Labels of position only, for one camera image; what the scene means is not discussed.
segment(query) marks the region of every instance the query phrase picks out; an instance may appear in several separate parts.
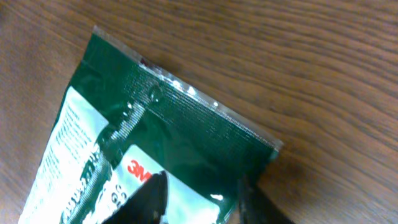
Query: white label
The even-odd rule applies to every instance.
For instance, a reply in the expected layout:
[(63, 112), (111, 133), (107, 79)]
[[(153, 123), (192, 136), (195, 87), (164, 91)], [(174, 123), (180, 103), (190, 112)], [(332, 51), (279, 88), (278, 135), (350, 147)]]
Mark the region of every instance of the white label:
[(108, 121), (69, 87), (19, 223), (59, 223), (88, 159), (88, 148)]
[[(133, 145), (104, 184), (97, 199), (94, 213), (84, 224), (101, 223), (111, 216), (134, 192), (151, 177), (164, 170), (155, 160)], [(164, 222), (170, 224), (216, 223), (219, 206), (196, 193), (181, 180), (167, 172), (169, 192)]]

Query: plastic packaging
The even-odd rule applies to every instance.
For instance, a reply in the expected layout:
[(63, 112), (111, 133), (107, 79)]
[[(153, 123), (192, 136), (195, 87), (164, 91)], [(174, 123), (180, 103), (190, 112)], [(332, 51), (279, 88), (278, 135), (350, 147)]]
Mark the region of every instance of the plastic packaging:
[(95, 28), (19, 223), (102, 223), (157, 173), (160, 223), (225, 223), (281, 145)]

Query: wooden surface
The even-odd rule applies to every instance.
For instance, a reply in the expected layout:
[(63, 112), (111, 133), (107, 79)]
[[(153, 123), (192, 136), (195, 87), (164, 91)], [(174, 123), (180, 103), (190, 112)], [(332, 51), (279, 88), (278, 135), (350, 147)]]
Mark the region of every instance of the wooden surface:
[(281, 138), (261, 186), (295, 222), (398, 223), (384, 0), (0, 0), (0, 223), (22, 212), (95, 24)]

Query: logo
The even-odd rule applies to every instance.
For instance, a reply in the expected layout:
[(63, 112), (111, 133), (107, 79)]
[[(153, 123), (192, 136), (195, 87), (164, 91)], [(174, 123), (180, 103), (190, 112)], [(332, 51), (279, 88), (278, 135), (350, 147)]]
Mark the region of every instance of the logo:
[(152, 177), (152, 174), (149, 171), (145, 172), (145, 169), (140, 166), (137, 161), (132, 160), (131, 164), (132, 166), (127, 166), (127, 170), (130, 174), (135, 175), (141, 182), (145, 182)]

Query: green package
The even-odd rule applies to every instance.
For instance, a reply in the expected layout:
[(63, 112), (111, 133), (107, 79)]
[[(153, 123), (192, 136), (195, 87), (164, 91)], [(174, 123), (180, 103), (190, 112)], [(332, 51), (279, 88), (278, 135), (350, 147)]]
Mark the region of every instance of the green package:
[(95, 28), (19, 223), (102, 223), (163, 170), (160, 223), (226, 223), (281, 145)]

